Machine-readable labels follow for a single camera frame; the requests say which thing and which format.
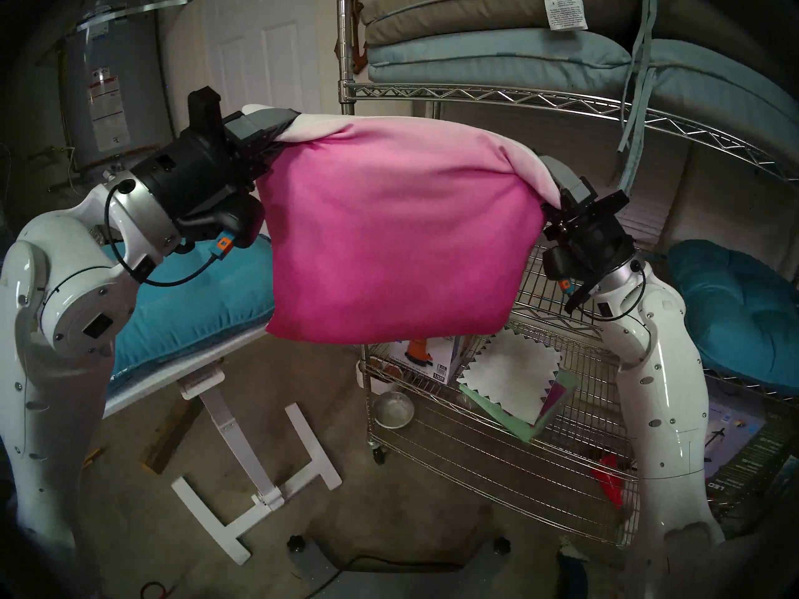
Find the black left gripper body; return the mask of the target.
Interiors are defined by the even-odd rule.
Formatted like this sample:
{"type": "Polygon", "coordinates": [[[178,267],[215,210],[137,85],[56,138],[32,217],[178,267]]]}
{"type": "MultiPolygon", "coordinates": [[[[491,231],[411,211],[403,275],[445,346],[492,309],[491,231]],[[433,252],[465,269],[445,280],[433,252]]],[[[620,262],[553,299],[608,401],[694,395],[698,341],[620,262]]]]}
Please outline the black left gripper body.
{"type": "Polygon", "coordinates": [[[221,96],[204,87],[191,92],[187,103],[189,126],[131,169],[171,220],[254,190],[241,189],[241,146],[226,139],[221,96]]]}

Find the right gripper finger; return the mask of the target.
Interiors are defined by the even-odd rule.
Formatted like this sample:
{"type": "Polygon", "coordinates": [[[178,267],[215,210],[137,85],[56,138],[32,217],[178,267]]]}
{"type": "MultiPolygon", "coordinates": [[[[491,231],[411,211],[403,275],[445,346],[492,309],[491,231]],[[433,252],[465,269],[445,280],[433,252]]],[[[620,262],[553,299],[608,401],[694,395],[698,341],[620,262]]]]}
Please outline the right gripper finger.
{"type": "Polygon", "coordinates": [[[538,158],[557,187],[559,204],[591,204],[595,201],[595,190],[584,177],[579,177],[569,166],[554,157],[538,158]]]}

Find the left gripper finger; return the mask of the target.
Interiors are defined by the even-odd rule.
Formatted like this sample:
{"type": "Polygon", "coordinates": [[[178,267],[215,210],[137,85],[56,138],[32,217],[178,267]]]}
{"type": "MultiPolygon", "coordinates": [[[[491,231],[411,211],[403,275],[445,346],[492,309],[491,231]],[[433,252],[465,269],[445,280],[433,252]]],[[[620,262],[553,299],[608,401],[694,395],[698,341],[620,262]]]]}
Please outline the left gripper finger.
{"type": "Polygon", "coordinates": [[[226,139],[234,145],[269,144],[281,135],[301,113],[280,108],[265,108],[226,118],[226,139]]]}
{"type": "Polygon", "coordinates": [[[244,141],[241,143],[241,189],[254,189],[255,181],[270,169],[278,156],[277,141],[244,141]]]}

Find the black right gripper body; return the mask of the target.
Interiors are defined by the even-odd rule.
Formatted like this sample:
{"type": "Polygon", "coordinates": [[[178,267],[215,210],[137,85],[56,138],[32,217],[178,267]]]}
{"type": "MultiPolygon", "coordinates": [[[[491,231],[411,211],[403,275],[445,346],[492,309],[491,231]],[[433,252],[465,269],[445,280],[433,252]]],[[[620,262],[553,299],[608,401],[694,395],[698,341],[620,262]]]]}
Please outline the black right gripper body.
{"type": "Polygon", "coordinates": [[[555,246],[542,255],[549,280],[576,280],[583,286],[599,281],[622,266],[634,254],[634,240],[616,217],[630,199],[615,191],[591,204],[557,210],[543,204],[548,226],[544,236],[555,246]]]}

